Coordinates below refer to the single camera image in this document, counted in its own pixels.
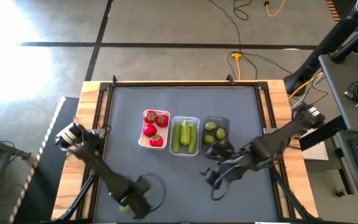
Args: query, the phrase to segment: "floor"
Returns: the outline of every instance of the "floor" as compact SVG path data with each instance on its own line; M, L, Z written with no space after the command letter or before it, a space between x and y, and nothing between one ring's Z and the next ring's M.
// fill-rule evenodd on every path
M214 1L238 25L242 44L265 47L243 52L272 59L291 72L311 51L278 50L280 46L318 45L335 25L325 0L287 0L273 18L266 15L262 0L254 1L244 8L248 21L234 17L232 1ZM116 75L119 80L222 80L231 73L226 57L235 49L99 49L89 44L238 44L231 21L209 1L115 0L103 33L99 29L107 4L108 0L0 1L0 141L11 141L35 154L60 97L79 97L85 79L110 80ZM280 1L271 1L271 11L279 5ZM83 42L87 47L18 46L24 42ZM249 59L257 67L258 79L282 79L287 75L262 58ZM241 60L241 72L242 79L255 78L254 68L245 60ZM329 91L325 80L317 86ZM311 91L305 101L314 102L322 94ZM316 104L328 119L339 114L332 105L331 94ZM9 218L21 190L18 185L10 186L24 183L29 169L28 162L19 159L9 165L1 187L1 200L6 203L0 205L0 220ZM309 175L321 218L358 222L358 196L336 198L332 194L341 185L337 172Z

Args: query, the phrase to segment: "green cucumber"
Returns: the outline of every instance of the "green cucumber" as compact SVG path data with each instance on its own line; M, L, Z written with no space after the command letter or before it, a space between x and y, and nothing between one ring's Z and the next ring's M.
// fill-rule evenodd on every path
M173 129L173 152L179 153L180 150L180 130L181 125L179 122L175 123L175 127Z
M187 146L190 143L190 126L187 120L185 120L181 126L180 143L184 146Z
M197 144L197 127L194 124L190 124L190 143L188 148L189 154L194 154Z

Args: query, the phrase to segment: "red tomato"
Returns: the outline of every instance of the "red tomato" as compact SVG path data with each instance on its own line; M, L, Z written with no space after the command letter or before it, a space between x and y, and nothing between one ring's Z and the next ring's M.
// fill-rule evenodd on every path
M144 113L144 121L146 123L152 124L156 120L157 120L157 114L154 111L150 110Z
M160 135L155 134L150 138L150 145L155 147L161 147L163 144L163 139Z
M157 128L155 128L152 124L145 125L143 128L143 134L147 137L150 137L157 133Z
M157 126L163 128L163 127L167 127L168 126L168 116L165 116L165 115L159 115L157 116Z

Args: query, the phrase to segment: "clear plastic container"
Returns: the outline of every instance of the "clear plastic container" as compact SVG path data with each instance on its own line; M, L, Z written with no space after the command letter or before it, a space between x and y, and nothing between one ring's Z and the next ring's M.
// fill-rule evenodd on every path
M207 131L205 130L205 125L208 122L214 122L216 124L216 128L212 131ZM210 144L205 144L204 142L204 137L206 135L211 135L215 138L215 142L218 141L216 138L216 131L219 128L223 128L224 131L226 132L226 137L224 139L229 139L229 135L230 135L230 121L227 118L222 118L222 117L217 117L217 116L207 116L204 120L203 120L203 126L201 127L203 130L200 131L201 134L201 142L199 147L201 148L201 150L204 150L206 147L210 146Z
M157 115L164 114L165 116L168 116L168 126L167 127L161 128L161 127L158 127L155 122L152 123L152 125L157 128L157 134L159 134L162 137L163 145L161 147L156 147L156 146L150 145L150 137L147 137L146 135L143 134L144 126L148 125L148 123L146 123L144 120L143 120L142 130L140 130L140 138L138 140L138 143L140 146L142 146L146 149L164 150L165 147L167 146L169 120L171 119L171 115L168 111L162 111L162 110L152 110L152 111L154 111Z
M197 128L197 142L196 142L196 151L194 154L189 154L187 153L188 151L188 146L182 146L180 145L180 150L179 150L179 153L174 153L173 152L173 144L172 144L172 141L173 141L173 130L175 128L175 123L179 122L180 124L183 124L183 122L187 120L187 122L189 124L194 124ZM171 123L171 141L169 143L169 151L176 155L176 156L196 156L198 154L198 142L200 141L200 120L198 118L194 118L194 117L185 117L185 116L176 116L174 118L172 118L172 123Z

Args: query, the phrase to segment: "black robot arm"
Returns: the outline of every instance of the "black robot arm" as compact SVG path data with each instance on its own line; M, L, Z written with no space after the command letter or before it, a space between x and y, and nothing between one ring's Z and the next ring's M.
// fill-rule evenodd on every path
M56 144L62 150L74 154L99 175L106 183L110 196L117 203L123 207L129 206L135 213L135 218L144 218L152 211L144 197L150 189L149 183L143 177L134 182L113 172L94 153L95 149L101 149L101 143L98 134L77 123L71 123L56 136Z
M256 137L251 142L234 152L229 142L220 142L204 150L206 156L213 154L218 161L216 170L208 169L201 173L205 176L207 183L212 186L213 191L220 188L222 182L230 184L241 179L248 170L259 170L270 167L275 156L282 152L290 142L290 138L304 129L318 128L324 124L325 117L314 106L301 106L294 114L294 118L284 127L271 134ZM222 152L231 151L231 157L227 159Z

